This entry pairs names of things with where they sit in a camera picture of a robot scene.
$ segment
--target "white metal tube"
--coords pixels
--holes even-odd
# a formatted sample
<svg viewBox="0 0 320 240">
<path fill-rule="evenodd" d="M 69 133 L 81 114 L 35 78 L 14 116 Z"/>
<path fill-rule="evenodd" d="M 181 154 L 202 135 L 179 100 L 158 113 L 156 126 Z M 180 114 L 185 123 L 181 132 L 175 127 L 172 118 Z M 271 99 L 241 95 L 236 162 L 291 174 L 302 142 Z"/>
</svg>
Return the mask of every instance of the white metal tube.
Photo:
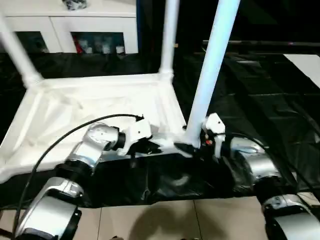
<svg viewBox="0 0 320 240">
<path fill-rule="evenodd" d="M 5 17 L 0 12 L 0 41 L 5 50 L 10 55 L 15 67 L 22 75 L 25 87 L 29 87 L 42 80 L 30 61 L 25 49 L 21 45 L 18 37 L 13 33 L 6 23 Z"/>
<path fill-rule="evenodd" d="M 173 74 L 173 61 L 179 16 L 179 0 L 166 0 L 162 39 L 161 74 Z"/>
<path fill-rule="evenodd" d="M 240 0 L 219 0 L 185 137 L 199 146 L 202 124 L 214 92 Z"/>
</svg>

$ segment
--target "silver robot arm segment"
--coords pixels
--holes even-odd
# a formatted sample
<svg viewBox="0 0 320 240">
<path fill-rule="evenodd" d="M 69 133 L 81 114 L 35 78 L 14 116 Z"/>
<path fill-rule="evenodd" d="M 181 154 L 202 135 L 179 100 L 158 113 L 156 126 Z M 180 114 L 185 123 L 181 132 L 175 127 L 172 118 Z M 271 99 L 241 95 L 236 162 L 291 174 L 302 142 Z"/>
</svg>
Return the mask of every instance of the silver robot arm segment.
<svg viewBox="0 0 320 240">
<path fill-rule="evenodd" d="M 144 132 L 148 127 L 144 123 Z M 89 126 L 85 135 L 71 151 L 64 163 L 56 167 L 55 177 L 50 178 L 42 190 L 24 212 L 14 236 L 18 240 L 71 240 L 78 227 L 81 211 L 77 200 L 86 189 L 88 179 L 94 174 L 103 151 L 129 150 L 130 145 L 139 137 L 129 137 L 110 127 L 97 122 Z"/>
<path fill-rule="evenodd" d="M 249 173 L 251 188 L 261 204 L 265 230 L 270 240 L 318 240 L 320 221 L 276 167 L 274 160 L 255 142 L 240 137 L 216 135 L 225 132 L 221 119 L 214 113 L 203 125 L 212 135 L 214 155 L 241 161 Z"/>
</svg>

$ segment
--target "floor tile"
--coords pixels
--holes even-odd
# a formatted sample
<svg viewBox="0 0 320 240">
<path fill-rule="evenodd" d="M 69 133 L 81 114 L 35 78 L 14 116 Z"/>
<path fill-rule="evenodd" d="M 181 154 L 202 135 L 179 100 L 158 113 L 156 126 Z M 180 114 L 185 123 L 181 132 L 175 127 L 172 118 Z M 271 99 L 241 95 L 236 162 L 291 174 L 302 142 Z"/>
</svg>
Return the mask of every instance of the floor tile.
<svg viewBox="0 0 320 240">
<path fill-rule="evenodd" d="M 194 202 L 105 207 L 102 209 L 98 239 L 109 240 L 114 236 L 124 240 L 200 239 Z"/>
<path fill-rule="evenodd" d="M 203 240 L 268 240 L 255 197 L 195 201 Z"/>
<path fill-rule="evenodd" d="M 16 210 L 4 210 L 2 211 L 2 217 L 0 218 L 0 228 L 12 232 L 12 227 L 14 224 Z M 0 240 L 8 240 L 8 238 L 0 236 Z"/>
<path fill-rule="evenodd" d="M 101 208 L 80 208 L 82 216 L 73 240 L 97 240 Z"/>
</svg>

